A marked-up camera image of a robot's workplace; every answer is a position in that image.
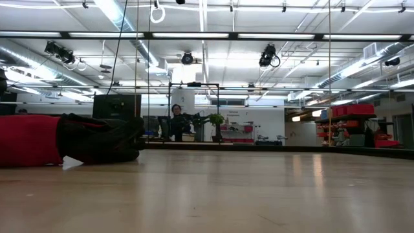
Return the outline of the red and black gardening glove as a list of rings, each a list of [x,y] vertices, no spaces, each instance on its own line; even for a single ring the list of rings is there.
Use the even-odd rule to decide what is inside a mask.
[[[140,117],[0,116],[0,167],[60,166],[64,157],[84,164],[130,162],[144,147],[144,132]]]

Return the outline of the black overhead light bar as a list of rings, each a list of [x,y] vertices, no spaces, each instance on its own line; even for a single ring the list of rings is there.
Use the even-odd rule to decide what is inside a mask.
[[[223,41],[414,42],[414,34],[305,34],[253,32],[53,32],[0,30],[0,38]]]

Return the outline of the black monitor box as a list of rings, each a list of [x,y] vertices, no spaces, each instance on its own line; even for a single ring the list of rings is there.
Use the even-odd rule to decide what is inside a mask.
[[[128,121],[140,116],[140,94],[102,94],[94,97],[93,118]]]

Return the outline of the green potted plant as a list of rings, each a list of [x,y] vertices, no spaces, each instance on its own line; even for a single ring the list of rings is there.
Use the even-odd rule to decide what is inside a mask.
[[[213,142],[221,142],[222,135],[221,135],[221,124],[224,123],[224,117],[219,113],[211,114],[209,116],[210,124],[215,129],[215,135],[212,137]]]

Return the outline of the red bin rack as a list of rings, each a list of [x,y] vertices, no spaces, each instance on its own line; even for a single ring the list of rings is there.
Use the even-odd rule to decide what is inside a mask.
[[[254,127],[252,125],[223,124],[221,135],[223,142],[233,144],[254,143]]]

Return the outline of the black shelf with red bins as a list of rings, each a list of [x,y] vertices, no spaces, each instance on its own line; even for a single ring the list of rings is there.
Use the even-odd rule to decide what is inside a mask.
[[[371,119],[376,118],[373,104],[345,104],[321,111],[315,121],[316,135],[322,146],[374,148]]]

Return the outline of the red crate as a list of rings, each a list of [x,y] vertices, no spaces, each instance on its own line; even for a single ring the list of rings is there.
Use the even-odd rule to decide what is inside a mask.
[[[392,136],[378,129],[375,131],[376,148],[396,148],[400,146],[399,141],[393,140]]]

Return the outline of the black aluminium table frame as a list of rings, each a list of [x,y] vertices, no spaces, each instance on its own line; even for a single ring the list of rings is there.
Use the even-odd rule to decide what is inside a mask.
[[[318,146],[263,146],[248,144],[218,144],[213,142],[147,142],[146,148],[151,150],[199,150],[199,151],[254,151],[254,152],[292,152],[292,153],[340,153],[404,159],[414,161],[414,150],[390,148],[359,147],[318,147]]]

